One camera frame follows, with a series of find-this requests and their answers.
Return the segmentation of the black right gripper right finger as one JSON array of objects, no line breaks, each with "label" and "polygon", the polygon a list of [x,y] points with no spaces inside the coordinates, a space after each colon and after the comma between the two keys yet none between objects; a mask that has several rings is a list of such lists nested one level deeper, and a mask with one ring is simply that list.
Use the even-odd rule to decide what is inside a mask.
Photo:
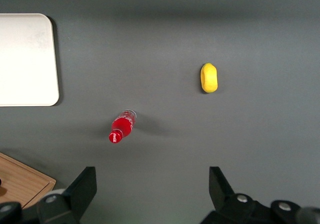
[{"label": "black right gripper right finger", "polygon": [[276,200],[266,207],[250,196],[235,193],[219,167],[209,168],[209,195],[214,210],[202,224],[296,224],[300,206]]}]

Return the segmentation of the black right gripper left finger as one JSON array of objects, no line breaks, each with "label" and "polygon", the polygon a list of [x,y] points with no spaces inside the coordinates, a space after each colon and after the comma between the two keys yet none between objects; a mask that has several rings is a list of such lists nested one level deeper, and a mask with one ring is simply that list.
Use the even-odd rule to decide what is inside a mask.
[{"label": "black right gripper left finger", "polygon": [[18,202],[0,205],[2,224],[79,224],[97,193],[96,168],[86,167],[66,188],[46,194],[23,209]]}]

